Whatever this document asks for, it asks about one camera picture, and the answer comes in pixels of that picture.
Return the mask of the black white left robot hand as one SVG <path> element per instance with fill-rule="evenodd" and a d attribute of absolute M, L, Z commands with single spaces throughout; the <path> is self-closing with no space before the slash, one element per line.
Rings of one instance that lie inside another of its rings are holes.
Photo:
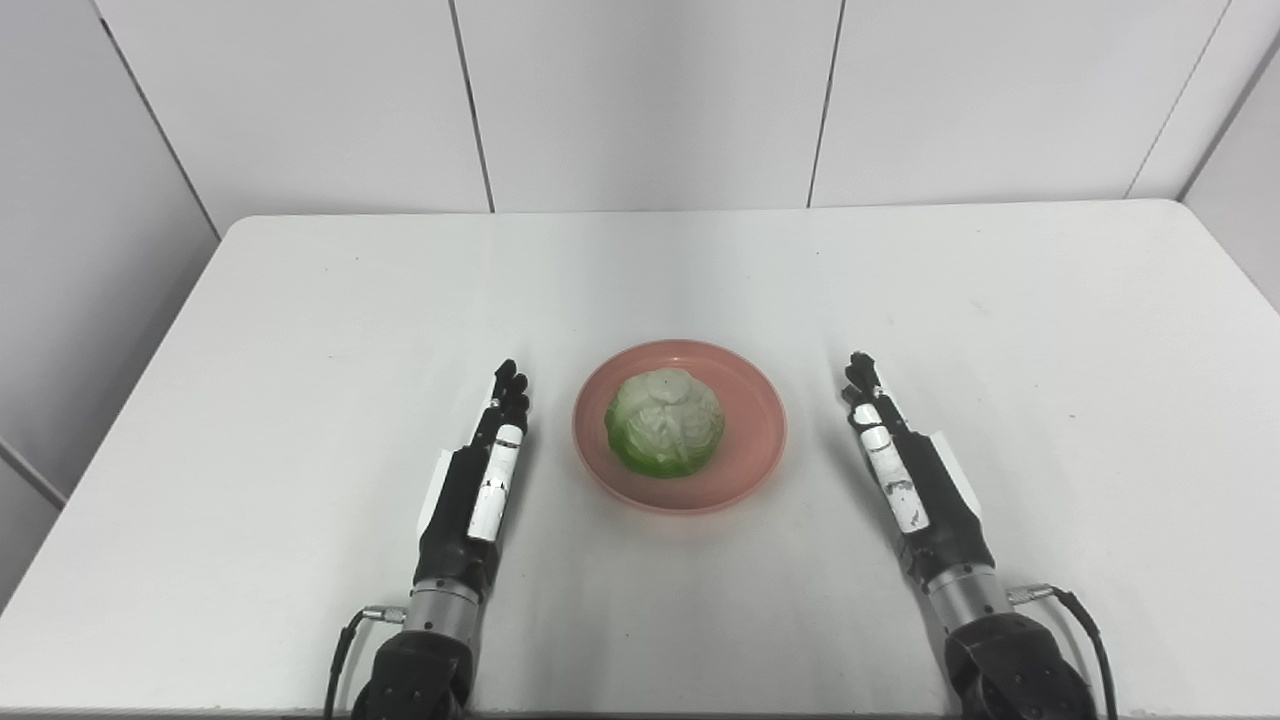
<path fill-rule="evenodd" d="M 415 585 L 462 588 L 480 601 L 492 593 L 500 528 L 529 432 L 527 389 L 517 363 L 504 360 L 470 442 L 445 456 L 445 474 L 419 537 Z"/>

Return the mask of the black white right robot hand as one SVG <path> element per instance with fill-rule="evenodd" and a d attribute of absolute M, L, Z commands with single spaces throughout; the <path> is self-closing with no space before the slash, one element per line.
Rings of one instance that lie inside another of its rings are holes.
<path fill-rule="evenodd" d="M 979 514 L 929 436 L 914 430 L 864 352 L 850 355 L 847 423 L 902 537 L 908 575 L 927 588 L 947 571 L 995 568 Z"/>

